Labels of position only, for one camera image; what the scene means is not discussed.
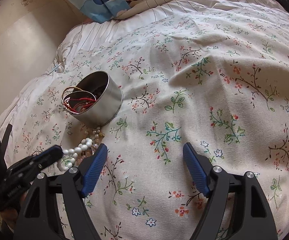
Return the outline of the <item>person's left hand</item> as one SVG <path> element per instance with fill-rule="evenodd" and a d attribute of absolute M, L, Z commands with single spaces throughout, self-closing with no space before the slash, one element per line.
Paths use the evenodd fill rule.
<path fill-rule="evenodd" d="M 16 227 L 17 219 L 21 210 L 21 206 L 26 198 L 27 193 L 24 193 L 18 200 L 18 204 L 14 207 L 15 209 L 5 209 L 4 211 L 0 211 L 0 215 L 2 220 L 8 225 L 8 227 L 12 230 Z"/>

